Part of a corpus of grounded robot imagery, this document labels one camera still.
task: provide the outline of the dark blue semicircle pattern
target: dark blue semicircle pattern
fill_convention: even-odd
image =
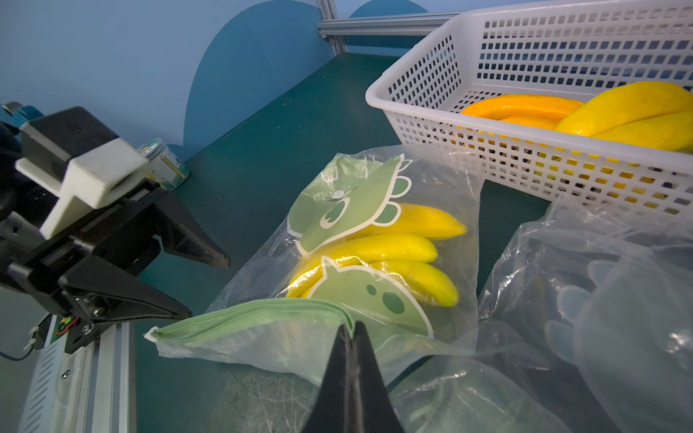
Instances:
[[[292,0],[258,3],[232,18],[202,56],[185,146],[176,153],[193,156],[330,60],[332,48],[315,27],[321,20],[319,8]]]
[[[371,0],[364,3],[349,18],[383,17],[387,15],[425,14],[428,11],[409,0]]]
[[[425,14],[428,11],[420,5],[409,0],[371,0],[364,3],[349,18],[382,17],[387,15],[408,15]],[[351,51],[355,48],[366,47],[364,53],[378,54],[381,49],[374,47],[389,48],[412,48],[422,36],[345,36],[344,41],[347,46],[351,46]]]

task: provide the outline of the crumpled plastic bag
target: crumpled plastic bag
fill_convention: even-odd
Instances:
[[[483,171],[466,148],[338,154],[205,315],[153,328],[166,357],[319,384],[339,324],[365,322],[384,381],[471,353]]]
[[[407,432],[693,431],[693,224],[614,210],[566,196],[518,228],[476,352],[391,394]]]

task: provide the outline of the bunch of bananas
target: bunch of bananas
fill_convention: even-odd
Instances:
[[[459,300],[455,284],[429,265],[438,257],[431,240],[465,234],[467,228],[452,215],[428,206],[401,204],[402,213],[387,227],[370,225],[344,239],[324,245],[297,266],[287,297],[307,297],[322,277],[322,257],[338,266],[366,265],[389,274],[421,303],[451,307]]]
[[[462,114],[674,152],[693,152],[693,94],[670,82],[641,81],[583,104],[544,95],[504,95]]]

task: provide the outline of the robotic arm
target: robotic arm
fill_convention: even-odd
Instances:
[[[137,278],[160,252],[153,236],[208,265],[229,267],[229,257],[174,194],[145,179],[146,159],[84,108],[5,108],[20,125],[0,125],[0,284],[79,318],[68,353],[117,322],[190,317]]]

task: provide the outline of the blue wall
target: blue wall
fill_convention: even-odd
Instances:
[[[371,0],[361,5],[349,18],[425,13],[426,9],[409,0]],[[422,39],[421,36],[345,36],[344,42],[350,53],[402,56]]]
[[[2,1],[0,102],[82,105],[132,145],[161,137],[188,158],[332,57],[321,18],[317,0]]]

